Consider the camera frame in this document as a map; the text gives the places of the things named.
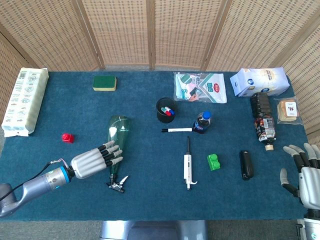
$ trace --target floor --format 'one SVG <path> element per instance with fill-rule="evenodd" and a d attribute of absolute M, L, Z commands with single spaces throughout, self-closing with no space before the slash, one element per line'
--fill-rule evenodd
<path fill-rule="evenodd" d="M 148 71 L 145 66 L 108 66 L 109 71 Z M 192 71 L 157 67 L 157 71 Z M 5 138 L 0 128 L 0 152 Z M 0 240 L 97 240 L 101 221 L 0 222 Z M 209 240 L 296 240 L 296 220 L 223 220 L 208 222 Z"/>

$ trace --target table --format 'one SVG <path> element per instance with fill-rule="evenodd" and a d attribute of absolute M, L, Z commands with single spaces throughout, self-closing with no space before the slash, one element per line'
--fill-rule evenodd
<path fill-rule="evenodd" d="M 54 220 L 224 220 L 297 219 L 305 213 L 298 199 L 280 184 L 280 170 L 298 185 L 293 159 L 282 150 L 289 144 L 307 142 L 302 125 L 277 124 L 274 151 L 266 152 L 258 142 L 248 97 L 234 96 L 230 77 L 223 72 L 227 103 L 177 102 L 173 122 L 161 123 L 156 102 L 173 97 L 174 74 L 167 71 L 131 72 L 50 72 L 34 133 L 10 137 L 0 158 L 0 183 L 13 187 L 39 172 L 51 160 L 67 163 L 78 154 L 107 141 L 111 115 L 132 120 L 118 180 L 129 175 L 125 193 L 106 186 L 109 170 L 72 182 L 43 195 L 2 221 Z M 114 92 L 92 89 L 94 76 L 113 75 L 118 79 Z M 292 97 L 290 87 L 281 96 Z M 161 128 L 190 127 L 200 112 L 209 110 L 212 126 L 205 134 L 161 133 Z M 75 142 L 62 142 L 62 133 L 75 135 Z M 191 191 L 183 183 L 183 158 L 190 136 L 193 181 Z M 255 176 L 241 178 L 239 151 L 248 150 Z M 210 171 L 207 156 L 216 153 L 221 169 Z M 52 165 L 49 170 L 59 167 Z"/>

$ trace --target red plastic block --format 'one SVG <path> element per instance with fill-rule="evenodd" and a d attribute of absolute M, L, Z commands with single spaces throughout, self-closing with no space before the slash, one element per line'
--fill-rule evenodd
<path fill-rule="evenodd" d="M 75 141 L 75 136 L 70 133 L 64 133 L 62 134 L 62 141 L 68 144 L 72 144 Z"/>

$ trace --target robotic arm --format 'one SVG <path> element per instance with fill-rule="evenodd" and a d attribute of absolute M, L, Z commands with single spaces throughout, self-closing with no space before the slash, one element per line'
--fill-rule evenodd
<path fill-rule="evenodd" d="M 61 186 L 71 182 L 75 176 L 78 179 L 85 179 L 101 170 L 116 165 L 122 161 L 123 157 L 118 157 L 122 150 L 113 144 L 114 140 L 103 144 L 100 147 L 75 156 L 68 166 L 64 161 L 64 166 L 40 175 L 49 165 L 60 162 L 60 160 L 48 162 L 43 170 L 35 177 L 12 189 L 9 183 L 0 184 L 0 218 L 13 214 L 18 208 L 27 202 Z M 17 201 L 14 190 L 23 187 L 22 198 Z"/>
<path fill-rule="evenodd" d="M 302 205 L 308 209 L 304 215 L 307 240 L 320 240 L 320 150 L 316 145 L 304 144 L 307 151 L 289 145 L 283 150 L 290 154 L 298 169 L 299 188 L 291 185 L 287 178 L 287 170 L 281 169 L 281 185 L 294 197 L 300 198 Z"/>

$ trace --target white box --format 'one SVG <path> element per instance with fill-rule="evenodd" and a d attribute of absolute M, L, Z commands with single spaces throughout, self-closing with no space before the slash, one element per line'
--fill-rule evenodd
<path fill-rule="evenodd" d="M 34 132 L 48 78 L 46 68 L 21 68 L 1 125 L 5 137 Z"/>
<path fill-rule="evenodd" d="M 251 97 L 259 92 L 280 95 L 290 86 L 283 67 L 241 68 L 230 81 L 234 95 L 239 97 Z"/>

